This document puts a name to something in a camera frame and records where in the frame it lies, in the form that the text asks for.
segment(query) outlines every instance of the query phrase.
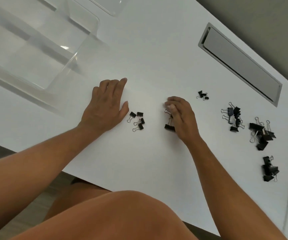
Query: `forearm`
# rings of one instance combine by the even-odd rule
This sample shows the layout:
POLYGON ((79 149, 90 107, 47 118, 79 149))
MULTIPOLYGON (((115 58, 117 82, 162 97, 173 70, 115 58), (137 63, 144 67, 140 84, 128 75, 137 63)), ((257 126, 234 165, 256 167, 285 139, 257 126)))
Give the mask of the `forearm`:
POLYGON ((0 159, 0 227, 23 210, 100 134, 76 127, 0 159))
POLYGON ((210 212, 225 240, 286 238, 200 138, 188 145, 210 212))

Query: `white tabletop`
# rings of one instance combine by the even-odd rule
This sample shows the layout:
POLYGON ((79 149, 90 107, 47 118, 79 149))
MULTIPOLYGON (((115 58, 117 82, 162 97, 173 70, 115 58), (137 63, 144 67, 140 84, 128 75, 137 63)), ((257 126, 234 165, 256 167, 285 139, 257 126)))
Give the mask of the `white tabletop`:
POLYGON ((100 41, 90 40, 78 51, 82 75, 65 75, 70 90, 63 116, 0 87, 0 145, 21 151, 74 127, 99 81, 127 77, 122 102, 144 113, 144 130, 132 132, 125 118, 65 172, 112 191, 144 192, 183 221, 218 234, 188 150, 164 129, 163 102, 181 96, 191 103, 201 136, 224 168, 282 229, 288 201, 288 81, 195 0, 129 0, 117 17, 89 0, 77 1, 99 18, 100 41), (278 107, 198 47, 208 22, 282 83, 278 107), (199 90, 210 100, 196 100, 199 90), (244 124, 256 116, 270 120, 277 139, 257 151, 248 129, 230 132, 220 112, 229 102, 241 108, 244 124), (274 155, 280 169, 276 183, 262 180, 266 155, 274 155))

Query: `person's left hand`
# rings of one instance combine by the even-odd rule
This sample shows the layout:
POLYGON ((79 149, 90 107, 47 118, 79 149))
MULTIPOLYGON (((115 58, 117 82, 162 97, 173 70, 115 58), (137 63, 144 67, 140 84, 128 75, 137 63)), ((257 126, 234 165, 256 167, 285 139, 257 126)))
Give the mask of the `person's left hand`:
POLYGON ((79 126, 104 133, 118 125, 129 111, 128 101, 120 110, 121 97, 127 78, 101 81, 94 87, 90 104, 85 109, 79 126))

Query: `gray rectangular panel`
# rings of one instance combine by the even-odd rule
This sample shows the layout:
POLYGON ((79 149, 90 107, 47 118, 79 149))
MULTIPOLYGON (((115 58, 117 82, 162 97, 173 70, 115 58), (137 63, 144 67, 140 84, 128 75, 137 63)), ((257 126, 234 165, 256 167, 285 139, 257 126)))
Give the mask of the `gray rectangular panel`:
POLYGON ((282 84, 211 24, 199 46, 277 107, 282 84))

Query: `hand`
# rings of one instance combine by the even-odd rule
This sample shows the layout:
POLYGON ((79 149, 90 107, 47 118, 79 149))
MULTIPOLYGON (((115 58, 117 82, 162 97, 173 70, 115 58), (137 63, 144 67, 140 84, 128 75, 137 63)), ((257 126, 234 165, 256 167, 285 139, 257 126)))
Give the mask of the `hand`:
POLYGON ((186 144, 200 139, 195 114, 189 102, 181 97, 169 97, 165 102, 167 110, 172 113, 178 137, 186 144))
POLYGON ((127 78, 101 81, 94 87, 90 104, 85 109, 79 126, 92 127, 104 133, 118 125, 129 111, 128 101, 120 110, 121 97, 127 78))

